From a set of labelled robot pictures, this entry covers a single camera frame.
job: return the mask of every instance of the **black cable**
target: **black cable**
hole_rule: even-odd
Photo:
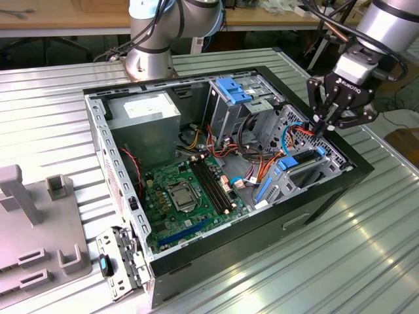
[[[94,58],[93,62],[96,62],[98,59],[106,56],[106,58],[110,57],[112,54],[122,54],[122,53],[128,53],[129,51],[131,51],[132,49],[138,47],[140,44],[144,43],[145,41],[147,41],[151,35],[154,32],[155,26],[157,25],[157,23],[160,21],[164,10],[167,7],[167,4],[169,3],[168,0],[164,0],[163,4],[162,4],[163,0],[158,0],[157,3],[157,8],[156,8],[156,12],[155,15],[153,17],[153,19],[151,20],[151,22],[142,30],[140,31],[136,36],[134,36],[132,39],[130,39],[129,41],[127,41],[126,43],[115,47],[115,48],[111,48],[108,51],[104,52],[103,54],[100,54],[99,56],[97,56],[96,58]],[[138,43],[132,45],[138,38],[140,38],[145,32],[147,32],[149,29],[151,28],[149,34],[147,34],[146,36],[144,36],[144,38],[142,38]]]
[[[221,26],[220,26],[220,30],[219,31],[223,31],[224,28],[225,28],[226,31],[228,31],[228,28],[227,28],[227,17],[226,17],[227,12],[226,12],[226,8],[225,8],[225,1],[222,1],[222,4],[223,4],[223,21],[221,22]]]
[[[326,14],[326,10],[327,10],[327,5],[329,4],[329,0],[327,0],[327,4],[325,5],[325,9],[323,10],[323,14]],[[319,25],[317,26],[317,31],[321,32],[321,30],[323,29],[324,23],[322,20],[320,20]]]
[[[347,0],[347,2],[345,2],[343,5],[341,5],[340,7],[338,7],[337,9],[335,9],[332,13],[329,14],[329,17],[334,17],[336,14],[342,12],[344,9],[346,9],[346,7],[348,5],[351,4],[351,2],[355,2],[356,3],[357,0]]]
[[[342,16],[340,17],[340,20],[339,20],[340,23],[343,24],[346,21],[352,9],[354,8],[356,2],[357,1],[349,2],[349,5],[346,7],[345,11],[342,13]]]
[[[186,153],[189,153],[189,154],[192,154],[192,155],[202,154],[202,152],[200,152],[199,150],[197,150],[195,148],[193,148],[193,149],[186,149],[185,147],[180,146],[180,145],[177,145],[176,146],[176,150],[181,150],[182,152],[186,152]]]
[[[406,86],[410,85],[411,83],[413,83],[414,81],[416,81],[417,79],[419,79],[419,75],[417,75],[416,77],[414,77],[413,79],[411,79],[410,81],[408,81],[406,84],[400,86],[394,93],[394,98],[396,98],[397,93],[400,92],[402,89],[404,89]]]
[[[386,45],[382,44],[381,42],[369,37],[368,35],[352,28],[349,26],[346,26],[340,22],[335,21],[334,19],[322,14],[317,7],[313,7],[310,4],[309,0],[301,0],[302,3],[306,6],[306,8],[308,10],[310,10],[311,13],[313,13],[314,15],[316,15],[320,20],[329,22],[330,24],[333,24],[335,26],[337,26],[340,29],[343,29],[344,31],[347,31],[348,33],[351,33],[353,35],[355,35],[356,37],[359,37],[360,39],[363,39],[364,41],[367,41],[368,43],[372,44],[373,46],[377,47],[378,49],[381,49],[384,53],[386,53],[387,55],[389,55],[390,57],[392,57],[399,65],[401,68],[401,73],[399,74],[398,77],[387,77],[387,80],[392,81],[392,82],[397,82],[399,80],[402,80],[403,78],[406,77],[407,74],[407,64],[403,61],[402,57],[399,54],[396,54],[392,49],[390,49],[389,47],[387,47]]]
[[[257,114],[256,115],[252,115],[251,113],[249,113],[246,118],[244,119],[244,121],[240,124],[240,127],[238,129],[237,132],[237,147],[238,147],[238,151],[242,154],[243,158],[246,159],[248,162],[251,162],[252,164],[255,164],[257,162],[261,161],[261,156],[262,156],[262,160],[269,160],[272,157],[272,153],[268,152],[268,153],[263,153],[260,150],[254,148],[254,147],[249,147],[249,150],[252,150],[256,153],[248,153],[246,152],[246,150],[244,149],[243,146],[243,131],[246,129],[248,124],[251,124],[256,118],[257,118]]]
[[[406,125],[406,124],[397,124],[397,123],[394,123],[393,121],[391,121],[389,118],[387,118],[385,115],[384,115],[384,113],[381,113],[382,114],[382,117],[384,118],[384,119],[386,119],[388,122],[390,122],[391,124],[393,124],[393,125],[395,125],[395,126],[404,126],[406,129],[409,129],[409,127]]]

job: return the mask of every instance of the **cpu socket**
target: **cpu socket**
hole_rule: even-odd
[[[179,182],[168,187],[168,194],[178,211],[190,213],[198,204],[189,182]]]

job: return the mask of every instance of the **metal table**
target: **metal table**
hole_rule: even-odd
[[[306,73],[271,49],[176,56],[181,75],[267,65],[303,100]],[[148,312],[139,291],[112,304],[94,238],[116,223],[94,153],[82,88],[127,82],[120,63],[0,73],[0,165],[24,182],[69,175],[93,272],[4,313]],[[368,128],[340,132],[375,171],[321,219],[183,293],[156,313],[419,312],[418,172]]]

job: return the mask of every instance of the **blue pci slot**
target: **blue pci slot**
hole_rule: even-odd
[[[193,234],[193,233],[201,230],[207,222],[208,222],[208,219],[203,220],[203,221],[199,222],[198,224],[196,224],[192,227],[189,227],[189,228],[187,228],[183,231],[180,231],[180,232],[178,232],[174,235],[171,235],[169,237],[165,237],[164,239],[162,239],[158,242],[158,245],[160,245],[160,246],[161,245],[166,245],[166,244],[169,244],[169,243],[174,242],[176,240],[180,240],[185,236],[189,236],[190,234]]]

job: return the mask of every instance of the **wooden table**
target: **wooden table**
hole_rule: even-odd
[[[21,20],[0,14],[0,37],[46,37],[72,35],[114,35],[130,33],[128,13],[85,13],[79,0],[0,0],[0,9],[36,8]],[[357,18],[349,19],[354,24]],[[263,9],[227,10],[227,31],[315,29],[318,20],[294,12],[273,15]]]
[[[347,24],[356,25],[359,15],[350,16]],[[285,31],[315,29],[319,24],[317,18],[303,18],[294,12],[274,15],[261,8],[227,10],[228,31]]]

